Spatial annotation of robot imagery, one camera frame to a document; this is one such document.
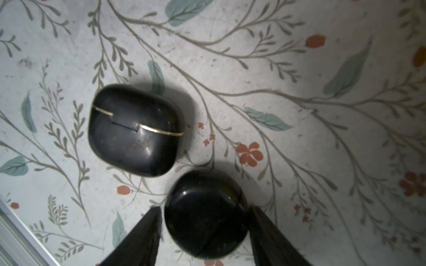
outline leaf pattern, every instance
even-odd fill
[[[37,129],[35,128],[34,121],[31,117],[31,101],[29,99],[29,92],[27,93],[26,97],[24,98],[24,101],[21,104],[21,113],[26,127],[31,132],[36,133]]]
[[[148,68],[150,70],[153,85],[151,86],[151,92],[162,95],[164,93],[164,77],[160,66],[155,61],[148,61]]]
[[[117,217],[112,223],[112,246],[114,248],[118,247],[118,245],[125,237],[126,231],[124,230],[123,220],[121,219],[120,214],[117,212]]]
[[[200,14],[213,0],[171,0],[165,9],[169,20],[173,26],[179,26]]]
[[[278,116],[269,113],[262,113],[250,107],[244,107],[244,112],[261,126],[274,131],[285,131],[292,126],[284,123]]]
[[[11,176],[21,176],[28,173],[28,166],[22,156],[17,156],[5,162],[0,167],[0,173]]]
[[[340,98],[348,93],[360,79],[364,63],[370,52],[372,38],[359,53],[349,57],[340,67],[334,78],[324,86],[324,94]]]

